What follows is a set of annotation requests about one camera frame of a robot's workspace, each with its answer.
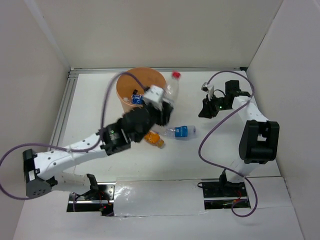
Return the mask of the red label water bottle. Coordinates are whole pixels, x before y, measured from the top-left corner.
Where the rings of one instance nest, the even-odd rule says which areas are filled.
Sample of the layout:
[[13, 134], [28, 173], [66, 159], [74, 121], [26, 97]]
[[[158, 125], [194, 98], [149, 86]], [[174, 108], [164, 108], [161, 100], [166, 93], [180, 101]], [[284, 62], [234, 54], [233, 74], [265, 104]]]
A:
[[174, 105], [178, 98], [180, 77], [180, 72], [173, 71], [170, 78], [166, 80], [166, 86], [164, 89], [164, 100], [171, 105]]

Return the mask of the white cap blue label bottle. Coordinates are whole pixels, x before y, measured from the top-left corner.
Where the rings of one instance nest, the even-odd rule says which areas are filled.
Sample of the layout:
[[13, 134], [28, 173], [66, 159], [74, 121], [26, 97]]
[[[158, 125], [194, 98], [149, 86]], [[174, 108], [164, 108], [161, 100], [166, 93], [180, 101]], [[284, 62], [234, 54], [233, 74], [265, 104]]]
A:
[[142, 94], [132, 94], [131, 103], [133, 105], [142, 105], [143, 104], [143, 95]]

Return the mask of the orange juice bottle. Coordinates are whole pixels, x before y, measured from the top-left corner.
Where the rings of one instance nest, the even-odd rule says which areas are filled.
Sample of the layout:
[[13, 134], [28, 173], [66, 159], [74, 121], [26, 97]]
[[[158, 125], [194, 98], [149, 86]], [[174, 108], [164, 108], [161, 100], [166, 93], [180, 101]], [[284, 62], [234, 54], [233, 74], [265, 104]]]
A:
[[161, 139], [158, 133], [153, 131], [149, 131], [145, 136], [144, 140], [152, 146], [156, 146], [158, 148], [163, 148], [165, 146], [165, 142]]

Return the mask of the blue cap water bottle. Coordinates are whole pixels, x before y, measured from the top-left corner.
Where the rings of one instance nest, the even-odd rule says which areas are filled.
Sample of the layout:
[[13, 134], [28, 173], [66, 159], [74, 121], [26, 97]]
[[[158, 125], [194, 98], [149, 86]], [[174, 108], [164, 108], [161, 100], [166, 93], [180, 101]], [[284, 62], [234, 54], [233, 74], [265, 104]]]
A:
[[160, 134], [172, 139], [191, 139], [196, 136], [196, 127], [194, 125], [167, 127]]

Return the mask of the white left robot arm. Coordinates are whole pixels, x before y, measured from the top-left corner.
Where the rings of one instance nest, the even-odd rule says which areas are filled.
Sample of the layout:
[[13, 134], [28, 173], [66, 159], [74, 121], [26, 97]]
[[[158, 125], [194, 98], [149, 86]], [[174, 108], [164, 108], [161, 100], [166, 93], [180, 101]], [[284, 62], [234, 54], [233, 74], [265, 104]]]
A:
[[173, 109], [165, 101], [161, 110], [151, 103], [143, 104], [97, 133], [72, 144], [66, 151], [36, 153], [32, 149], [25, 150], [22, 156], [26, 196], [34, 199], [51, 191], [66, 191], [86, 200], [94, 199], [100, 191], [96, 177], [89, 173], [73, 175], [65, 170], [130, 149], [131, 143], [139, 143], [154, 125], [166, 126]]

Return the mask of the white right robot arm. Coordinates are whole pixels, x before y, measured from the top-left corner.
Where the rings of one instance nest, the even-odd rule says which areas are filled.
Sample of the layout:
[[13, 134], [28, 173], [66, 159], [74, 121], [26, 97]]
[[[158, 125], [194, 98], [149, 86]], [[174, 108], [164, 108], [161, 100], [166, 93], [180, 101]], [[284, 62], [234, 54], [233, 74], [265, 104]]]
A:
[[219, 177], [218, 190], [223, 196], [230, 196], [235, 189], [244, 186], [244, 177], [248, 176], [258, 165], [273, 161], [277, 155], [280, 125], [268, 120], [252, 101], [253, 96], [240, 89], [238, 80], [225, 83], [223, 97], [216, 97], [214, 88], [205, 82], [201, 90], [206, 92], [202, 100], [200, 118], [211, 119], [221, 111], [238, 110], [244, 123], [244, 129], [238, 146], [239, 158], [234, 160], [231, 169], [240, 173], [224, 170]]

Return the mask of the orange plastic bin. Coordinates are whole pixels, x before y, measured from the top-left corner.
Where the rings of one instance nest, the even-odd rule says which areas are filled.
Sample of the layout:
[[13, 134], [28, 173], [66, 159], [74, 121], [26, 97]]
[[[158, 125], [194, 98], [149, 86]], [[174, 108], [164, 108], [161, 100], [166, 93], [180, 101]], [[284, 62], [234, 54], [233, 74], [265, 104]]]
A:
[[[135, 67], [127, 72], [133, 74], [144, 87], [156, 85], [164, 88], [166, 86], [164, 76], [153, 68]], [[128, 112], [134, 107], [140, 107], [140, 105], [132, 104], [130, 102], [134, 90], [137, 90], [137, 93], [141, 95], [144, 93], [143, 88], [131, 76], [122, 75], [118, 78], [116, 83], [116, 93], [124, 112]]]

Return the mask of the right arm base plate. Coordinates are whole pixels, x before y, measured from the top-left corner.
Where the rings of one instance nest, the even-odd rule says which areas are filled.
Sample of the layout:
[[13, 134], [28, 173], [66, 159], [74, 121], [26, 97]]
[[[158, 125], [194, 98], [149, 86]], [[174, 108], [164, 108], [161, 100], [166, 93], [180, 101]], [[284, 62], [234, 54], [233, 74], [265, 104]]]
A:
[[205, 210], [230, 209], [236, 202], [240, 203], [237, 203], [234, 208], [251, 207], [243, 182], [223, 185], [218, 180], [201, 181], [197, 186], [202, 189]]

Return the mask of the aluminium frame rail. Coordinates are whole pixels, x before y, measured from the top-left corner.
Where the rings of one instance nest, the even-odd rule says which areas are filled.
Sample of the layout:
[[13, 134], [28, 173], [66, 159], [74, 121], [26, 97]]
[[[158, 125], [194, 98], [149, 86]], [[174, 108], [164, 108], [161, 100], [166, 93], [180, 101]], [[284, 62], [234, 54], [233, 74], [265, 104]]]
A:
[[[172, 71], [177, 72], [219, 72], [219, 71], [234, 71], [246, 73], [247, 67], [155, 67], [155, 70], [161, 74], [170, 73]], [[116, 75], [121, 72], [127, 72], [130, 69], [128, 67], [121, 68], [74, 68], [69, 71], [66, 86], [64, 89], [63, 97], [59, 107], [59, 111], [56, 117], [55, 126], [51, 135], [50, 144], [57, 146], [62, 142], [67, 127], [67, 120], [70, 115], [70, 110], [73, 103], [73, 98], [78, 83], [78, 77], [80, 74], [113, 74]]]

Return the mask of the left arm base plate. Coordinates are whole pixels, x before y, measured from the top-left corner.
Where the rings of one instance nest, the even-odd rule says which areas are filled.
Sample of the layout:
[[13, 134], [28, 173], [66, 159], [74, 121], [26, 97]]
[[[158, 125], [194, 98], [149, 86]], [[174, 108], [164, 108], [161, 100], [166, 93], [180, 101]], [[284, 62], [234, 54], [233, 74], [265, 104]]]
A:
[[99, 182], [98, 192], [85, 199], [84, 196], [69, 195], [67, 213], [100, 213], [104, 217], [113, 217], [116, 182]]

